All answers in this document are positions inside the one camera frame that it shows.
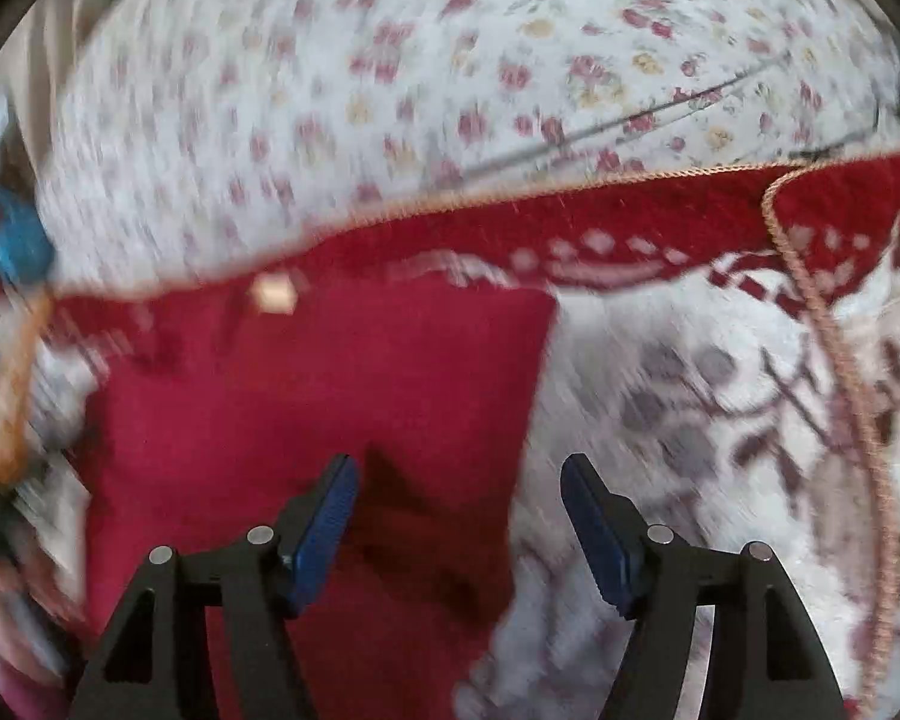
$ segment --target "floral pillow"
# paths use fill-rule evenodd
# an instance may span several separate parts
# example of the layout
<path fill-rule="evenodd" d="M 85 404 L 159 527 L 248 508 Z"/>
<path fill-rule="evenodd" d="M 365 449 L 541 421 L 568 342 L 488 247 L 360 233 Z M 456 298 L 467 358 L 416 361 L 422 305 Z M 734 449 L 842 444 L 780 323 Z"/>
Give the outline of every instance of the floral pillow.
<path fill-rule="evenodd" d="M 60 283 L 133 288 L 396 197 L 829 148 L 897 75 L 852 0 L 120 0 L 38 202 Z"/>

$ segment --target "red cloth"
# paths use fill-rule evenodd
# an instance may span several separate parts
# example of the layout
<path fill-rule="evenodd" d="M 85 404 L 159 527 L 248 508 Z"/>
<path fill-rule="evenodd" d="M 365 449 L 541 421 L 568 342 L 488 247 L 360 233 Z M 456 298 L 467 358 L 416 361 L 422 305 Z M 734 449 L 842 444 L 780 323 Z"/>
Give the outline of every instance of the red cloth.
<path fill-rule="evenodd" d="M 92 627 L 152 546 L 226 544 L 348 452 L 364 471 L 351 527 L 289 627 L 303 674 L 323 720 L 449 720 L 511 598 L 509 500 L 552 299 L 349 283 L 285 317 L 256 314 L 242 284 L 203 295 L 159 314 L 146 355 L 114 362 L 91 404 Z M 232 690 L 218 697 L 236 717 Z"/>

